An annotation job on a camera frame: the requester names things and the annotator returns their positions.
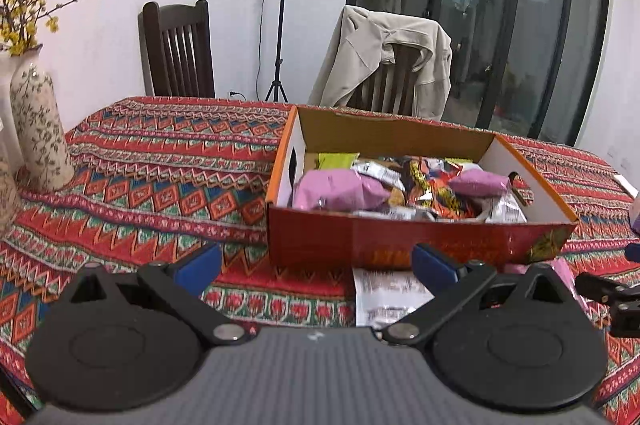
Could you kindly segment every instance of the floral vase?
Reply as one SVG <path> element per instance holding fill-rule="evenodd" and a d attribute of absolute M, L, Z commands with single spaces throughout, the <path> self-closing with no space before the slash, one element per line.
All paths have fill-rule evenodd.
<path fill-rule="evenodd" d="M 74 176 L 51 77 L 38 67 L 40 48 L 21 56 L 11 78 L 11 109 L 30 184 L 40 192 L 61 189 Z"/>
<path fill-rule="evenodd" d="M 0 139 L 4 143 L 6 158 L 14 175 L 24 164 L 24 159 L 18 135 L 15 132 L 14 116 L 11 113 L 9 84 L 20 59 L 20 57 L 11 57 L 8 51 L 0 51 L 0 118 L 4 124 L 4 129 L 0 132 Z"/>
<path fill-rule="evenodd" d="M 2 119 L 0 118 L 0 134 L 2 131 Z M 0 142 L 0 237 L 6 235 L 19 208 L 18 189 L 15 187 L 6 150 Z"/>

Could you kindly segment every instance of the metal screw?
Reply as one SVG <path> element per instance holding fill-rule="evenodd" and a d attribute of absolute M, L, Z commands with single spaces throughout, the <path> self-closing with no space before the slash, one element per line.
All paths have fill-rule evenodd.
<path fill-rule="evenodd" d="M 393 324 L 388 331 L 389 335 L 399 340 L 411 340 L 420 334 L 420 328 L 418 328 L 418 326 L 402 322 Z"/>
<path fill-rule="evenodd" d="M 218 340 L 234 342 L 244 335 L 244 328 L 238 324 L 221 324 L 213 330 L 213 336 Z"/>

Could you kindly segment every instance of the red patterned tablecloth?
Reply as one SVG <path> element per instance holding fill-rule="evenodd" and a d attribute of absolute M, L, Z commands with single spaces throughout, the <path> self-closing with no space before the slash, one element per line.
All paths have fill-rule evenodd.
<path fill-rule="evenodd" d="M 220 99 L 135 97 L 89 116 L 67 135 L 74 180 L 59 192 L 21 189 L 23 209 L 0 241 L 0 361 L 25 391 L 31 334 L 86 261 L 133 271 L 222 241 L 222 273 L 202 294 L 235 319 L 296 326 L 353 325 L 350 271 L 271 267 L 264 193 L 289 108 Z M 637 240 L 630 198 L 596 156 L 508 138 L 569 203 L 580 223 L 563 249 L 574 273 L 640 282 L 623 249 Z M 590 303 L 602 328 L 606 309 Z M 640 341 L 605 334 L 609 369 L 596 405 L 620 425 L 640 419 Z M 0 395 L 0 422 L 20 423 Z"/>

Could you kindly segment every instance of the pink snack bag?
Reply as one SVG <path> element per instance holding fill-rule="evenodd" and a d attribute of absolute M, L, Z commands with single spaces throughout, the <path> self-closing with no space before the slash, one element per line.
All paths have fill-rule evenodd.
<path fill-rule="evenodd" d="M 510 186 L 507 176 L 500 176 L 481 169 L 462 171 L 449 180 L 449 187 L 456 194 L 476 198 L 502 196 Z"/>
<path fill-rule="evenodd" d="M 588 314 L 589 309 L 587 307 L 587 303 L 584 299 L 578 295 L 577 291 L 575 291 L 575 280 L 574 275 L 571 273 L 571 269 L 566 262 L 564 257 L 556 257 L 553 261 L 544 261 L 546 264 L 549 264 L 551 268 L 554 269 L 558 277 L 562 279 L 564 285 L 569 288 L 571 295 L 574 296 L 574 299 L 578 301 L 578 304 L 582 308 L 582 311 Z M 505 273 L 525 273 L 527 269 L 531 266 L 530 264 L 505 264 L 504 272 Z"/>
<path fill-rule="evenodd" d="M 375 209 L 389 196 L 379 180 L 351 169 L 310 170 L 296 185 L 292 206 L 353 212 Z"/>

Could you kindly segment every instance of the dark wooden chair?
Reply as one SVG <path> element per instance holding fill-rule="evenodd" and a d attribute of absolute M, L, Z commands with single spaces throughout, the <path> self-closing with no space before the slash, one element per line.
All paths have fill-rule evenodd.
<path fill-rule="evenodd" d="M 215 96 L 207 1 L 195 6 L 148 2 L 142 19 L 154 93 Z"/>
<path fill-rule="evenodd" d="M 347 106 L 357 110 L 411 115 L 417 73 L 412 71 L 420 50 L 393 44 L 395 64 L 381 64 L 355 88 Z"/>

